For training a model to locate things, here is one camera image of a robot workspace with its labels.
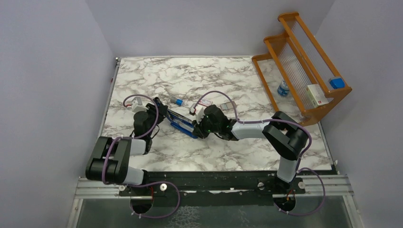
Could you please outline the red white staple box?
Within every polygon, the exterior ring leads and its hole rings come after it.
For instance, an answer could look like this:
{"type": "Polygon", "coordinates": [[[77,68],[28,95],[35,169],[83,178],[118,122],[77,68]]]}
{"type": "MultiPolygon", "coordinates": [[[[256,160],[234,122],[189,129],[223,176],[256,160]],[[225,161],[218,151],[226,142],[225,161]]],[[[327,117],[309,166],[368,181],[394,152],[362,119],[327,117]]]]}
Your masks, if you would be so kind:
{"type": "Polygon", "coordinates": [[[208,106],[212,105],[213,102],[210,101],[210,100],[207,100],[207,99],[201,99],[201,100],[198,102],[198,104],[199,104],[199,105],[202,105],[202,106],[205,106],[205,107],[208,107],[208,106]]]}

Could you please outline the staple box tray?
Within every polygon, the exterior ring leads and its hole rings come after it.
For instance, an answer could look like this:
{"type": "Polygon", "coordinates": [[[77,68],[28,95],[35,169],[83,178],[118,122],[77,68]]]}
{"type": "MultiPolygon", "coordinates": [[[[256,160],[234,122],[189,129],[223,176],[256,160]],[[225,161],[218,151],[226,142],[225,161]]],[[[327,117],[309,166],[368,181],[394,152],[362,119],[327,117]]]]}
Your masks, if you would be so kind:
{"type": "Polygon", "coordinates": [[[225,102],[225,103],[220,104],[220,108],[223,111],[231,110],[231,109],[234,109],[236,107],[237,107],[237,105],[234,102],[225,102]]]}

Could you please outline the blue black stapler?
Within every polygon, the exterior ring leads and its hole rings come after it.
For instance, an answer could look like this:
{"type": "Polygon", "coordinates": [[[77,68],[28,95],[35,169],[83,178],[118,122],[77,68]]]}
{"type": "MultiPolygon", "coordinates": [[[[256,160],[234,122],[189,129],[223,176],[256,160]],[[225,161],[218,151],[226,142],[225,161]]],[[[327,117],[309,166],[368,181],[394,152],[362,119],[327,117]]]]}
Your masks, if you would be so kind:
{"type": "Polygon", "coordinates": [[[180,121],[180,122],[182,122],[184,124],[192,126],[192,120],[191,119],[189,119],[189,118],[187,118],[187,117],[185,117],[185,116],[183,116],[183,115],[181,115],[181,114],[179,114],[177,112],[174,112],[171,109],[167,109],[167,115],[169,116],[169,118],[171,120],[177,120],[177,121],[180,121]]]}

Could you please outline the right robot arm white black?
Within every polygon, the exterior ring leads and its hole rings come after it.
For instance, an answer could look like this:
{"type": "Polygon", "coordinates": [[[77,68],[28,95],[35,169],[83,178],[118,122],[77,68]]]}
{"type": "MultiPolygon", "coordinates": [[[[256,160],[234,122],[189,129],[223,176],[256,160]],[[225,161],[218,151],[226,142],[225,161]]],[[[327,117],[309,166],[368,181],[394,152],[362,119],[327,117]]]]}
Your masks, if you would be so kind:
{"type": "Polygon", "coordinates": [[[201,109],[192,122],[192,134],[205,139],[211,133],[226,141],[267,139],[280,155],[274,187],[280,193],[293,188],[300,160],[312,143],[310,133],[282,111],[267,120],[229,119],[220,108],[210,105],[201,109]]]}

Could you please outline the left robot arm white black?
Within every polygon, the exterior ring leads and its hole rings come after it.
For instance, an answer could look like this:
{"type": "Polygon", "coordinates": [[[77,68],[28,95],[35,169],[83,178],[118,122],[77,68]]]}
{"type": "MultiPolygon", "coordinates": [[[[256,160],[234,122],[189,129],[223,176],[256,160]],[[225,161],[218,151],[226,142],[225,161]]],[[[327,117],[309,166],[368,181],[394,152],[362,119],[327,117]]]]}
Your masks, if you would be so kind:
{"type": "Polygon", "coordinates": [[[129,165],[131,156],[146,155],[151,150],[153,133],[167,116],[168,106],[158,97],[148,103],[144,111],[135,111],[134,129],[129,136],[116,138],[100,136],[86,166],[85,177],[104,184],[131,185],[138,195],[149,190],[147,171],[129,165]]]}

